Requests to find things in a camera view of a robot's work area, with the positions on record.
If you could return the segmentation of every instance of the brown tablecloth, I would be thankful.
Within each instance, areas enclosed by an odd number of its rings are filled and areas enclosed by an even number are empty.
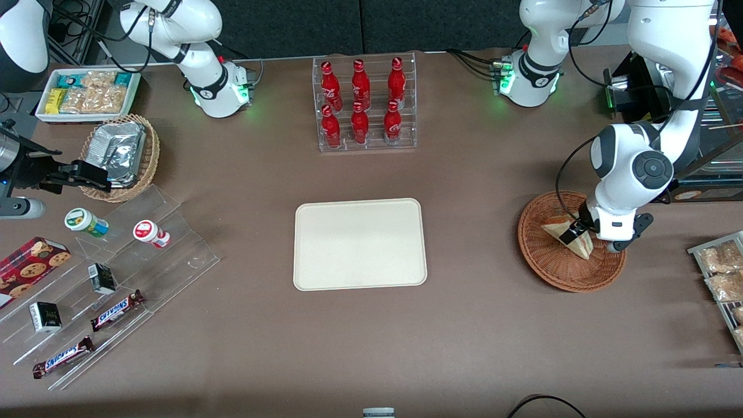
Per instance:
[[[598,78],[626,51],[576,55]],[[743,370],[712,368],[740,357],[685,249],[743,229],[741,205],[650,206],[655,223],[613,285],[554,289],[522,259],[516,221],[609,123],[603,93],[567,64],[553,97],[523,109],[449,55],[417,58],[419,146],[394,154],[320,154],[311,60],[266,62],[255,105],[224,120],[194,105],[175,66],[149,69],[133,112],[162,141],[155,183],[223,260],[67,390],[47,392],[0,346],[0,416],[504,417],[531,393],[589,417],[740,416]],[[40,123],[33,139],[70,161],[90,130]],[[564,179],[584,193],[597,183],[587,152]],[[81,192],[26,194],[48,212],[3,221],[0,254],[36,235],[72,245],[62,217]],[[424,285],[294,288],[299,205],[401,197],[423,208]],[[549,402],[520,416],[572,416]]]

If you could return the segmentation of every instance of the acrylic display rack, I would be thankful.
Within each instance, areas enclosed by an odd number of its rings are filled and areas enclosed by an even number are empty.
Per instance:
[[[387,113],[389,90],[387,78],[392,71],[392,58],[400,57],[403,60],[405,73],[405,104],[400,109],[402,126],[400,128],[400,142],[388,145],[384,141],[384,115]],[[354,93],[351,87],[351,78],[354,76],[354,60],[363,60],[366,74],[371,83],[371,108],[366,111],[369,116],[369,139],[366,144],[359,145],[354,141],[351,129],[351,115],[354,114]],[[322,134],[322,113],[320,109],[326,104],[322,93],[322,72],[320,64],[328,61],[333,65],[333,73],[340,83],[340,96],[343,99],[343,109],[335,116],[340,122],[340,148],[332,149],[325,142]],[[312,90],[315,97],[315,118],[317,119],[317,137],[320,151],[342,152],[363,151],[367,149],[404,149],[415,148],[418,145],[415,121],[418,115],[418,98],[416,96],[415,55],[405,54],[375,54],[359,55],[356,57],[319,57],[312,60]]]
[[[736,246],[738,247],[738,251],[743,254],[743,231],[727,235],[726,237],[722,237],[719,239],[715,239],[713,241],[706,242],[702,245],[697,245],[696,247],[689,248],[687,250],[687,253],[694,256],[694,260],[696,260],[697,264],[699,265],[699,268],[704,275],[704,282],[707,284],[707,287],[710,288],[710,292],[712,292],[713,297],[715,294],[715,289],[710,286],[709,279],[714,275],[714,273],[710,272],[707,269],[707,266],[702,262],[701,258],[699,257],[699,251],[704,250],[705,248],[712,248],[720,246],[720,244],[726,243],[728,241],[733,241]],[[743,326],[743,324],[740,324],[737,320],[735,315],[733,315],[733,309],[743,305],[743,302],[720,302],[717,301],[717,307],[720,308],[720,312],[722,312],[722,317],[725,319],[725,323],[727,324],[727,328],[730,330],[730,333],[732,334],[733,331]],[[738,342],[737,339],[733,339],[736,342],[736,345],[738,346],[738,351],[743,354],[743,344]]]
[[[32,295],[23,295],[22,300],[15,300],[0,311],[1,349],[10,353],[15,365],[28,370],[29,379],[32,379],[35,364],[90,335],[96,347],[94,352],[83,355],[71,365],[59,367],[40,380],[49,390],[66,388],[219,261],[208,244],[188,226],[178,206],[157,186],[148,187],[141,195],[103,217],[110,225],[103,238],[82,233],[77,237],[80,249],[71,249],[74,258],[61,267],[66,270],[61,274],[54,271],[27,292]],[[168,231],[170,244],[157,249],[135,240],[132,229],[142,219],[150,219]],[[117,283],[114,294],[93,292],[88,279],[88,266],[92,263],[103,263],[111,268]],[[90,320],[136,289],[146,301],[113,325],[93,332]],[[61,330],[51,334],[34,331],[28,306],[38,301],[56,303],[62,317]]]

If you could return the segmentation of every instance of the coca-cola bottle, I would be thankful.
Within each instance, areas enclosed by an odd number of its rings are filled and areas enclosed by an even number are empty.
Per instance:
[[[320,71],[322,71],[322,93],[325,95],[325,102],[335,112],[340,112],[343,109],[343,99],[340,98],[340,83],[333,74],[333,66],[325,61],[320,64]]]
[[[354,87],[354,100],[360,101],[364,110],[369,110],[372,107],[372,89],[362,60],[354,60],[354,76],[351,78],[351,85]]]
[[[329,105],[322,105],[322,133],[330,148],[340,147],[340,123]]]
[[[354,114],[351,116],[351,126],[354,129],[354,141],[359,145],[366,144],[369,136],[369,116],[364,112],[364,106],[361,101],[354,102]]]
[[[392,72],[387,79],[389,99],[398,102],[398,109],[405,107],[405,73],[403,60],[400,57],[392,58]]]
[[[397,145],[400,142],[400,126],[403,118],[398,112],[398,102],[390,100],[387,104],[387,114],[384,115],[384,141],[387,145]]]

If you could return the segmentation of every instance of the cookie box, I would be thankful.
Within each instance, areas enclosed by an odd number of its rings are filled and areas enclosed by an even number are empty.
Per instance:
[[[0,261],[0,309],[69,260],[62,244],[36,237]]]

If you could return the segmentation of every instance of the round wicker tray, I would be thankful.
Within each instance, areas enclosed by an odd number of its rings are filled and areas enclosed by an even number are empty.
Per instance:
[[[142,160],[140,162],[139,173],[137,174],[139,180],[137,181],[137,184],[129,189],[112,189],[110,193],[92,187],[81,187],[80,189],[82,189],[82,192],[87,197],[97,200],[105,200],[110,203],[126,202],[142,193],[152,183],[152,179],[155,177],[155,171],[158,168],[158,158],[160,157],[160,139],[158,138],[158,133],[155,132],[147,119],[138,115],[127,115],[122,118],[107,120],[106,122],[103,122],[103,125],[124,122],[141,123],[147,131],[144,145],[145,148],[142,152]],[[88,154],[88,147],[91,144],[94,132],[95,131],[91,132],[85,145],[82,146],[82,152],[80,153],[81,160],[85,159],[85,155]]]
[[[581,193],[560,191],[560,196],[572,211],[578,211],[585,201]],[[564,213],[555,192],[538,196],[526,205],[518,230],[519,247],[526,262],[545,282],[562,290],[593,292],[608,286],[622,272],[627,254],[608,252],[606,241],[589,232],[594,242],[591,257],[578,257],[542,229],[545,219]]]

